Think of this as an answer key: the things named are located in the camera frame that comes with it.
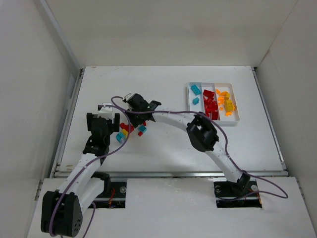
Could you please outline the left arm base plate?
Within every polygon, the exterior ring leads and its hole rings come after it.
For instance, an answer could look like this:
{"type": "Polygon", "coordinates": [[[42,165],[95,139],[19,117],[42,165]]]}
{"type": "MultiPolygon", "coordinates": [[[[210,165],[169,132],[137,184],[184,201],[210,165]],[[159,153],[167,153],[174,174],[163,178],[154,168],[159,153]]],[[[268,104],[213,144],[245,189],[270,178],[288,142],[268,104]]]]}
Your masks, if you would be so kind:
{"type": "Polygon", "coordinates": [[[109,189],[104,190],[94,199],[96,208],[101,209],[121,209],[126,204],[127,182],[111,182],[109,189]]]}

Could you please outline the red sloped lego block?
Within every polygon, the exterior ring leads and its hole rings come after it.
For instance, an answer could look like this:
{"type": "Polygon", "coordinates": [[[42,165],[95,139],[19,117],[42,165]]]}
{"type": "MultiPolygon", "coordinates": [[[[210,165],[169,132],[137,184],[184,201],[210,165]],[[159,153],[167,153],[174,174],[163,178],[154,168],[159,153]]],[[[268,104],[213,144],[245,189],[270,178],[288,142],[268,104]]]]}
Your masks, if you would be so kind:
{"type": "Polygon", "coordinates": [[[215,95],[215,92],[210,91],[210,90],[204,90],[204,91],[203,91],[203,95],[204,95],[205,97],[208,97],[208,98],[213,99],[213,98],[214,98],[214,95],[215,95]]]}

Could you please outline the yellow butterfly lego block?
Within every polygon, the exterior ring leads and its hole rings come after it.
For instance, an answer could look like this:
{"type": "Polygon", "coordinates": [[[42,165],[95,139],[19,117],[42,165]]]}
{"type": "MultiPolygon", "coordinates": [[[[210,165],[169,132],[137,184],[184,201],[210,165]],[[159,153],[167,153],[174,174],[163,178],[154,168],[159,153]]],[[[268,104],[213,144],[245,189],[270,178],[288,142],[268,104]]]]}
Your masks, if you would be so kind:
{"type": "Polygon", "coordinates": [[[226,112],[232,112],[235,110],[235,105],[232,100],[228,99],[224,101],[224,108],[226,112]]]}

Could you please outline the red stepped lego block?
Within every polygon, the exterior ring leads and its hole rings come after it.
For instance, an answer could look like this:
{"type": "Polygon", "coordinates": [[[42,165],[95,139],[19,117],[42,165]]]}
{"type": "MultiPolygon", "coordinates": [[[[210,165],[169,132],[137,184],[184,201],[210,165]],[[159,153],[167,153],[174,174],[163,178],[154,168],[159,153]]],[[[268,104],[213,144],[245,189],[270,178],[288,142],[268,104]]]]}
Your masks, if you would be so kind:
{"type": "Polygon", "coordinates": [[[219,120],[219,112],[218,111],[206,111],[206,115],[212,120],[219,120]]]}

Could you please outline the teal long lego brick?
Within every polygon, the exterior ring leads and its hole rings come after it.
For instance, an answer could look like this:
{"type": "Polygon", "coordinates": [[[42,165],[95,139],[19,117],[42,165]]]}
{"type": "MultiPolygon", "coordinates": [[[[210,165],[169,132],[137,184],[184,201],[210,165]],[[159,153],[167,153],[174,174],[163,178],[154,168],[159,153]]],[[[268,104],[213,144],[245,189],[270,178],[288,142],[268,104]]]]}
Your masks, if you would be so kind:
{"type": "Polygon", "coordinates": [[[199,87],[196,84],[191,85],[190,89],[192,90],[192,92],[198,96],[201,94],[201,90],[199,89],[199,87]]]}

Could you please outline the small teal lego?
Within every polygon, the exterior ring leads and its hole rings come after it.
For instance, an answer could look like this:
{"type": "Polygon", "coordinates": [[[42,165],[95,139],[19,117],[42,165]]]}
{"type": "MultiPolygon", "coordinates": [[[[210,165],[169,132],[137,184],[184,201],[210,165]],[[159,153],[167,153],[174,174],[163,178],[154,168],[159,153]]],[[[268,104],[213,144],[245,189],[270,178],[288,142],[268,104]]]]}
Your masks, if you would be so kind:
{"type": "Polygon", "coordinates": [[[147,130],[147,128],[146,128],[144,125],[141,125],[141,126],[138,127],[138,130],[139,130],[140,132],[142,132],[142,133],[145,133],[146,130],[147,130]]]}

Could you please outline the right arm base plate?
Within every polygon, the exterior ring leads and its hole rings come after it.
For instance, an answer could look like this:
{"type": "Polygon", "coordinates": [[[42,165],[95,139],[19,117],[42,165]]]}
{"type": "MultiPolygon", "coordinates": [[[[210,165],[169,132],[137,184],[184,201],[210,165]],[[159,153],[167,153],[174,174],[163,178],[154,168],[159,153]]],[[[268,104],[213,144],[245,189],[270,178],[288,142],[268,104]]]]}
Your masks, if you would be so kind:
{"type": "Polygon", "coordinates": [[[213,184],[217,208],[262,208],[258,193],[245,197],[258,190],[255,180],[251,180],[242,190],[234,188],[234,185],[227,181],[214,181],[213,184]]]}

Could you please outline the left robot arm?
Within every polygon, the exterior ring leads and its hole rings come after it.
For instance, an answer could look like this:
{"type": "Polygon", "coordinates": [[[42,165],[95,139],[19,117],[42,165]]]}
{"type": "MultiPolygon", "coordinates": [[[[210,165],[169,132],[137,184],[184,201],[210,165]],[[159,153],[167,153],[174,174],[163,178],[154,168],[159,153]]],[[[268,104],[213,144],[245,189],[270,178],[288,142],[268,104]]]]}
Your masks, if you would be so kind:
{"type": "Polygon", "coordinates": [[[75,237],[83,214],[109,185],[109,175],[98,172],[109,153],[110,136],[119,131],[120,114],[86,115],[91,133],[81,159],[65,182],[47,191],[42,200],[41,231],[51,236],[75,237]]]}

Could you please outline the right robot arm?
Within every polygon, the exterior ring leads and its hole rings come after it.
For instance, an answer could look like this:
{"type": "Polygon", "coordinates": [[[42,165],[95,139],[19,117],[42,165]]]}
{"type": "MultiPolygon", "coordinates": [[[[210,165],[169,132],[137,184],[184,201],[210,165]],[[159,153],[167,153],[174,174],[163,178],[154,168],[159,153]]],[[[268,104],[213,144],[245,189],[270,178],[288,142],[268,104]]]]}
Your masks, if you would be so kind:
{"type": "Polygon", "coordinates": [[[237,168],[237,165],[229,158],[219,141],[215,124],[206,115],[197,112],[157,110],[157,107],[161,105],[160,102],[147,102],[139,94],[128,94],[124,97],[123,102],[128,105],[126,113],[134,127],[151,120],[186,132],[193,148],[208,155],[225,175],[226,181],[219,187],[228,193],[226,196],[244,195],[250,176],[237,168]]]}

